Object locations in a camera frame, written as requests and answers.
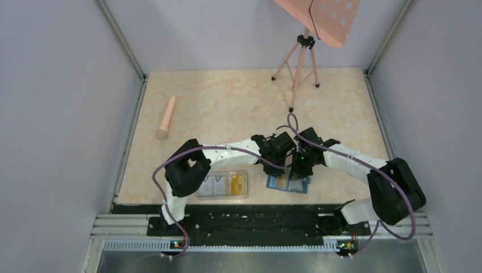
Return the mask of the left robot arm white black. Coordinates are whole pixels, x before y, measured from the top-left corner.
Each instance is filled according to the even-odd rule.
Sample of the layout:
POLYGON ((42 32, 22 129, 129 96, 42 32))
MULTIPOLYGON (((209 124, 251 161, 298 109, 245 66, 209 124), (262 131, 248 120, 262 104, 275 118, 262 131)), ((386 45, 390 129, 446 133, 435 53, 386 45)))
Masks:
POLYGON ((166 162, 167 192, 161 207, 161 228, 175 235, 182 228, 188 196, 194 194, 213 169, 242 164, 261 164, 268 176, 285 173, 285 162, 296 144, 288 133, 265 137, 253 135, 239 142, 204 145, 187 140, 166 162))

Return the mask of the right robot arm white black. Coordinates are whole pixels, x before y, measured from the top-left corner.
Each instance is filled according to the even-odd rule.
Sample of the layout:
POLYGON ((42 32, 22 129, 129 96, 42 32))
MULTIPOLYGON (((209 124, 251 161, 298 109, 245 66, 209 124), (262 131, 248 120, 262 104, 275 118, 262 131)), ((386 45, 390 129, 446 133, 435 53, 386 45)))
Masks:
POLYGON ((333 226, 338 233, 349 234, 356 224, 366 221, 395 225, 426 205, 426 196, 404 159, 372 158, 338 140, 322 140, 312 127, 295 139, 300 147, 293 153, 291 179, 312 176, 313 167, 321 164, 343 171, 369 187, 369 197, 349 201, 337 209, 333 226))

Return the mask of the blue card holder wallet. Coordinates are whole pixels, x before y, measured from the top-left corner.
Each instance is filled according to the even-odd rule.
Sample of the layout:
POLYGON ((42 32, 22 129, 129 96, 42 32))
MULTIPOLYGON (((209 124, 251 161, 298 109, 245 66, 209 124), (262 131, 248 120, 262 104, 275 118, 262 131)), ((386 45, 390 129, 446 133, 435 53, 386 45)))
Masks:
POLYGON ((274 189, 278 191, 284 192, 293 192, 293 193, 300 193, 300 194, 307 194, 309 190, 309 185, 311 183, 311 177, 306 177, 304 179, 296 179, 296 180, 288 180, 287 176, 285 177, 288 181, 286 189, 280 189, 275 186, 275 179, 276 176, 268 176, 266 187, 269 189, 274 189))

